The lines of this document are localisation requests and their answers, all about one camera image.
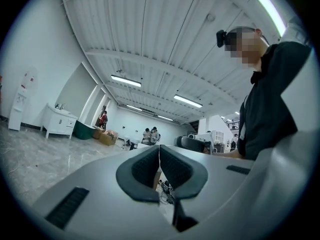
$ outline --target person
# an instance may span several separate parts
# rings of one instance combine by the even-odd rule
[[[142,137],[142,144],[149,144],[149,139],[150,139],[150,130],[149,128],[146,128],[145,131],[143,132],[143,137]]]
[[[100,119],[99,127],[101,127],[101,126],[103,126],[103,125],[107,122],[107,120],[108,120],[108,118],[107,118],[107,111],[103,111],[103,115],[102,115],[101,117],[99,117],[99,119]]]
[[[160,136],[159,132],[157,131],[157,127],[153,127],[153,133],[150,138],[150,145],[155,145],[157,141],[159,141]]]
[[[311,48],[298,42],[268,45],[260,29],[238,26],[216,33],[217,46],[253,69],[253,87],[240,108],[237,149],[214,155],[255,160],[259,152],[274,147],[297,131],[281,98],[300,71]]]
[[[238,143],[238,134],[235,134],[234,137],[231,139],[231,148],[230,151],[233,151],[236,149]]]

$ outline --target white cabinet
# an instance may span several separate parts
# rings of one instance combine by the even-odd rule
[[[63,134],[69,135],[71,139],[77,119],[75,115],[68,111],[59,110],[47,105],[42,120],[41,131],[43,127],[46,128],[46,138],[49,137],[49,134]]]

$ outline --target tube light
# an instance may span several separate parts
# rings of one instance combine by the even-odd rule
[[[139,111],[142,111],[142,109],[140,109],[140,108],[137,108],[137,107],[134,107],[134,106],[130,106],[130,105],[126,105],[127,107],[129,107],[129,108],[132,108],[132,109],[135,109],[135,110],[139,110]]]
[[[280,17],[277,9],[275,8],[275,6],[270,0],[258,0],[258,1],[262,4],[266,12],[269,14],[273,23],[275,24],[276,29],[280,34],[280,37],[282,37],[286,30],[286,26],[282,18]]]
[[[179,96],[179,95],[175,95],[174,98],[177,99],[177,100],[179,100],[179,101],[182,101],[182,102],[188,103],[188,104],[190,104],[190,105],[193,105],[193,106],[195,106],[195,107],[197,107],[197,108],[202,108],[202,105],[201,105],[201,104],[196,103],[196,102],[194,102],[194,101],[192,101],[192,100],[190,100],[190,99],[181,97],[181,96]]]
[[[111,78],[113,80],[124,82],[124,83],[129,84],[129,85],[141,87],[141,83],[140,82],[132,81],[132,80],[120,77],[120,76],[113,75],[113,74],[111,75]]]
[[[167,120],[170,120],[170,121],[173,121],[172,119],[170,119],[170,118],[166,118],[166,117],[161,116],[161,115],[158,115],[158,117],[159,117],[159,118],[163,118],[163,119],[167,119]]]

